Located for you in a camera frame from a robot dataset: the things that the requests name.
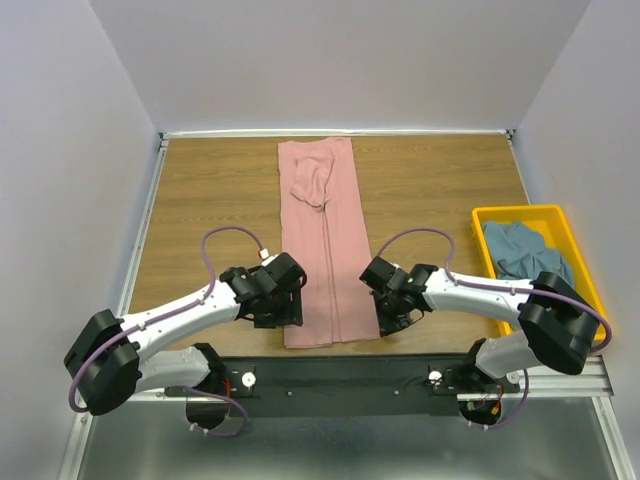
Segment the pink t shirt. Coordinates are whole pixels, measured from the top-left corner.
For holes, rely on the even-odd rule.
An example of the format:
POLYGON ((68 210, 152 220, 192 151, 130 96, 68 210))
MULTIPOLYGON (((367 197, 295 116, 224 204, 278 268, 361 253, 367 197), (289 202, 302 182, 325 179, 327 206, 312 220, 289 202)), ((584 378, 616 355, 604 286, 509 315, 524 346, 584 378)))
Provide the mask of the pink t shirt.
POLYGON ((379 338, 374 301, 359 277, 372 260, 352 142, 331 137, 278 146, 282 248, 302 266, 303 324, 291 349, 379 338))

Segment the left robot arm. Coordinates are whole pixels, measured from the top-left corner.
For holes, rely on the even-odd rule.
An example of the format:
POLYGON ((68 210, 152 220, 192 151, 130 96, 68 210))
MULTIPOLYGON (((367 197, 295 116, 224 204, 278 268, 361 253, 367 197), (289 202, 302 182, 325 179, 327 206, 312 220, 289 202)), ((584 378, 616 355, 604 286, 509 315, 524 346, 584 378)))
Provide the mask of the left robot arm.
POLYGON ((94 314, 64 357, 69 405, 106 414, 142 389, 143 367, 165 347, 209 327, 249 317, 256 328, 300 326, 307 274, 289 254, 233 267, 210 284, 154 309, 121 318, 94 314))

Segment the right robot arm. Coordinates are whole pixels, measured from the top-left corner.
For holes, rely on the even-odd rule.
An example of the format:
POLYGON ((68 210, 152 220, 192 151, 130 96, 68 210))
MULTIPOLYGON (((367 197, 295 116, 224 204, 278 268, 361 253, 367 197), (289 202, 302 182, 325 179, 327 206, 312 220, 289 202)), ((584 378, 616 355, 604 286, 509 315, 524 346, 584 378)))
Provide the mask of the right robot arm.
POLYGON ((376 256, 360 280, 374 297, 383 336, 408 328, 414 311, 464 312, 511 326, 508 335, 477 340, 461 363, 442 370, 438 386, 458 392, 512 392, 508 375, 538 366, 579 375, 600 325, 596 311, 549 272, 534 280, 498 280, 428 264, 405 271, 376 256))

